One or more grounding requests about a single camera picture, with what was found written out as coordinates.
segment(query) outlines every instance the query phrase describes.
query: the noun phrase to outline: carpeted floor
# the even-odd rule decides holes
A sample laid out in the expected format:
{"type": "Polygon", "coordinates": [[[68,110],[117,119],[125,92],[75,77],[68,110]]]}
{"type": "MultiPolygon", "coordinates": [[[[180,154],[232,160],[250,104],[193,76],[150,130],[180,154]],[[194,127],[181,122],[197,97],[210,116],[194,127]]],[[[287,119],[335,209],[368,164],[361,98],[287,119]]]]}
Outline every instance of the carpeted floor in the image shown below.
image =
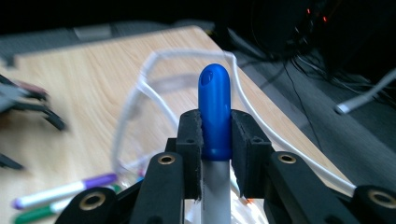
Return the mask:
{"type": "MultiPolygon", "coordinates": [[[[110,24],[110,38],[186,25],[213,28],[207,21],[174,24],[124,21],[110,24]]],[[[245,50],[233,52],[245,73],[354,184],[396,189],[396,110],[393,107],[372,101],[350,114],[338,115],[334,107],[357,93],[336,87],[318,75],[299,72],[291,62],[285,67],[284,62],[257,62],[246,54],[246,49],[254,50],[254,47],[239,36],[232,36],[245,46],[245,50]]],[[[0,58],[12,66],[16,54],[92,41],[97,40],[80,40],[71,29],[3,35],[0,36],[0,58]]]]}

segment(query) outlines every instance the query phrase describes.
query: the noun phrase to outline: green marker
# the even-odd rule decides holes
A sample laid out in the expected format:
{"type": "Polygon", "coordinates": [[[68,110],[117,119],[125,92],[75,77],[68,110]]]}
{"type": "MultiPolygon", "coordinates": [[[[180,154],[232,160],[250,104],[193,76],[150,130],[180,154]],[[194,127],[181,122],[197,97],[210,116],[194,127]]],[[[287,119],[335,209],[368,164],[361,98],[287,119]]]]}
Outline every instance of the green marker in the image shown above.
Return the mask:
{"type": "MultiPolygon", "coordinates": [[[[106,186],[108,189],[113,189],[116,193],[121,191],[121,187],[118,185],[109,185],[106,186]]],[[[33,209],[31,211],[21,213],[15,218],[15,224],[22,224],[22,223],[30,223],[36,220],[39,220],[43,217],[50,217],[53,215],[61,214],[62,211],[69,205],[70,201],[72,201],[74,197],[63,199],[56,203],[50,203],[47,206],[40,207],[37,209],[33,209]]]]}

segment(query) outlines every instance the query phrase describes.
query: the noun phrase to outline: light wood tabletop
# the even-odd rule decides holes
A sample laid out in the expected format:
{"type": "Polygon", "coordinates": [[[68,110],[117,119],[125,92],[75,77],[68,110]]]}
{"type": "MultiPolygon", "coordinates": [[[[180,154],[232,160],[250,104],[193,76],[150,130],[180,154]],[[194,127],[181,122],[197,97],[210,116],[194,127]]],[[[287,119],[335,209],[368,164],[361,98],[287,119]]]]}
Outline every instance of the light wood tabletop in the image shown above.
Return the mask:
{"type": "MultiPolygon", "coordinates": [[[[67,129],[59,132],[42,119],[43,114],[14,112],[1,126],[0,153],[25,167],[22,171],[0,169],[1,222],[11,222],[19,213],[10,206],[17,197],[111,172],[112,141],[128,91],[151,52],[173,48],[220,50],[203,30],[189,26],[18,55],[15,68],[0,67],[5,77],[46,89],[51,109],[67,124],[67,129]]],[[[198,78],[210,63],[228,66],[225,61],[179,58],[158,63],[152,74],[157,78],[195,74],[198,78]]],[[[242,70],[239,73],[247,98],[270,127],[310,158],[344,177],[242,70]]],[[[197,107],[194,88],[164,98],[177,115],[197,107]]],[[[233,108],[245,110],[236,95],[233,108]]],[[[174,136],[163,132],[163,138],[167,137],[174,136]]]]}

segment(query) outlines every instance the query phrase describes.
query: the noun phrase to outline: marker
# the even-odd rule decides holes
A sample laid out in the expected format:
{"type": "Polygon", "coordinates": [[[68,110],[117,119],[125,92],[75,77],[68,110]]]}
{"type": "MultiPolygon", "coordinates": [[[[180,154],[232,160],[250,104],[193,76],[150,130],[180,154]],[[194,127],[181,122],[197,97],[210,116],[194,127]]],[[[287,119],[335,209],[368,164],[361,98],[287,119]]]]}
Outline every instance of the marker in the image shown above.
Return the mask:
{"type": "Polygon", "coordinates": [[[49,203],[55,200],[62,199],[67,196],[77,194],[84,189],[91,189],[93,187],[108,185],[117,180],[115,174],[99,175],[93,178],[83,179],[76,183],[61,186],[55,189],[49,189],[44,192],[23,196],[15,199],[12,202],[12,207],[16,209],[26,209],[42,203],[49,203]]]}
{"type": "Polygon", "coordinates": [[[231,223],[231,91],[230,77],[220,64],[210,64],[201,73],[198,108],[204,137],[201,221],[228,224],[231,223]]]}
{"type": "MultiPolygon", "coordinates": [[[[105,188],[113,189],[116,193],[121,191],[121,187],[118,185],[105,186],[105,188]]],[[[50,217],[53,215],[61,214],[62,211],[66,208],[66,206],[70,204],[73,198],[74,197],[63,199],[59,202],[51,203],[47,206],[39,207],[32,211],[21,213],[15,218],[14,223],[15,224],[29,223],[29,222],[37,221],[44,217],[50,217]]]]}

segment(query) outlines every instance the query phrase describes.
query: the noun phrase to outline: blue marker cap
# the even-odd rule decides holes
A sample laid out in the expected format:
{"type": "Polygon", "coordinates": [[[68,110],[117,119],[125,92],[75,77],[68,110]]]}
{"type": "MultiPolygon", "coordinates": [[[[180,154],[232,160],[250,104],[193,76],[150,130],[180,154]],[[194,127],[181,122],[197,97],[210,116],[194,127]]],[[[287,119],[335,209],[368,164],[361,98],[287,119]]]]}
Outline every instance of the blue marker cap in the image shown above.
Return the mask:
{"type": "Polygon", "coordinates": [[[228,161],[231,151],[230,77],[220,64],[212,63],[198,81],[198,108],[201,112],[204,149],[202,159],[228,161]]]}

